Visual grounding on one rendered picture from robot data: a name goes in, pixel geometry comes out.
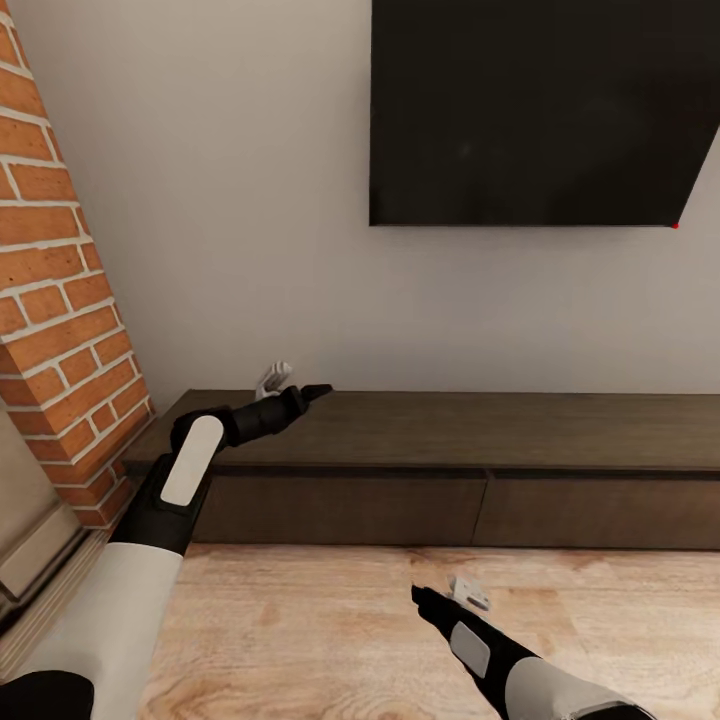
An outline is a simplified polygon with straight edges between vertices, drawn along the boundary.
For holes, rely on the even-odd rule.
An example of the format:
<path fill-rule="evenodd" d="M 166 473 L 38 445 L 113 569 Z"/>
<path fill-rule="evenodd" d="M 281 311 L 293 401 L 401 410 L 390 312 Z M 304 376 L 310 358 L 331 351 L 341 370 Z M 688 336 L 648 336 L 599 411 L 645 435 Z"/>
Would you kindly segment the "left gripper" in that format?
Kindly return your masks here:
<path fill-rule="evenodd" d="M 310 402 L 331 391 L 331 384 L 305 385 L 302 390 L 291 385 L 276 397 L 251 403 L 261 422 L 259 437 L 284 431 L 296 418 L 307 413 Z"/>

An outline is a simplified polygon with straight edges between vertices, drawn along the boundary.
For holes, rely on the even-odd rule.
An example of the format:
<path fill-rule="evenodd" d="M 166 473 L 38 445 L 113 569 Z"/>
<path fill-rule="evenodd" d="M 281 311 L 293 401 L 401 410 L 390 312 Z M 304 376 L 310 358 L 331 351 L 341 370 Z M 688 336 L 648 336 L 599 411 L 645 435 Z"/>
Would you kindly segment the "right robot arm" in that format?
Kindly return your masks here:
<path fill-rule="evenodd" d="M 461 577 L 446 597 L 414 586 L 419 615 L 435 625 L 502 720 L 660 720 L 626 696 L 580 679 L 536 656 L 466 609 L 491 600 Z"/>

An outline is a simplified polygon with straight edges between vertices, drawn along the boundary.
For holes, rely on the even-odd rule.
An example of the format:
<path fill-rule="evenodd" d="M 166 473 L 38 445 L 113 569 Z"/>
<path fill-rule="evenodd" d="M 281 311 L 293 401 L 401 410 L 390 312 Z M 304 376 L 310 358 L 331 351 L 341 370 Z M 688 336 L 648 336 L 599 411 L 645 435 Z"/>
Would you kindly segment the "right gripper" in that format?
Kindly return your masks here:
<path fill-rule="evenodd" d="M 444 634 L 446 628 L 446 619 L 452 612 L 462 612 L 461 606 L 456 601 L 445 599 L 433 589 L 426 587 L 424 589 L 414 586 L 411 588 L 412 600 L 419 605 L 419 615 L 435 625 L 437 629 Z"/>

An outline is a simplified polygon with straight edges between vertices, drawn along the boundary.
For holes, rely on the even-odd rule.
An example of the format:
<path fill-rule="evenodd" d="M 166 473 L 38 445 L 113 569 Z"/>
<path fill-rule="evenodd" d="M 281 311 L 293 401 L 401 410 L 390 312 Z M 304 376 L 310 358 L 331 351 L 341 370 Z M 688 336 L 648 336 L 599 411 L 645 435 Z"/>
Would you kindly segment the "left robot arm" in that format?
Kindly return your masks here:
<path fill-rule="evenodd" d="M 215 454 L 284 431 L 333 391 L 331 384 L 278 390 L 291 369 L 272 363 L 256 381 L 255 403 L 176 418 L 172 453 L 155 461 L 58 620 L 0 686 L 0 720 L 134 720 Z"/>

